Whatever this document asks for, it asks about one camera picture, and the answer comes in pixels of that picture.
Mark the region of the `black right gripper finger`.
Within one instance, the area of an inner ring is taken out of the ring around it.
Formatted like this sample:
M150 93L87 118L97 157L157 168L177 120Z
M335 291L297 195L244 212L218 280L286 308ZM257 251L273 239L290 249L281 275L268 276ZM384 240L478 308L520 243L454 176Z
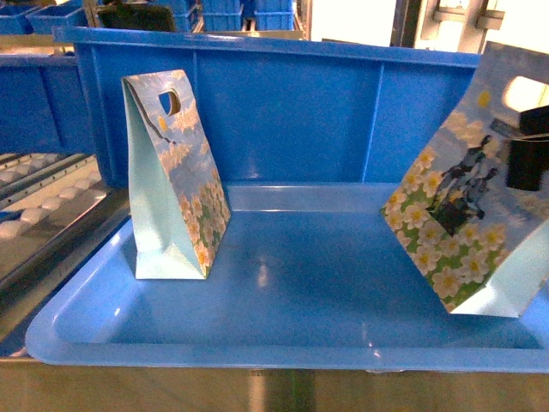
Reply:
M548 171L548 106L520 113L519 137L510 140L506 185L539 191Z

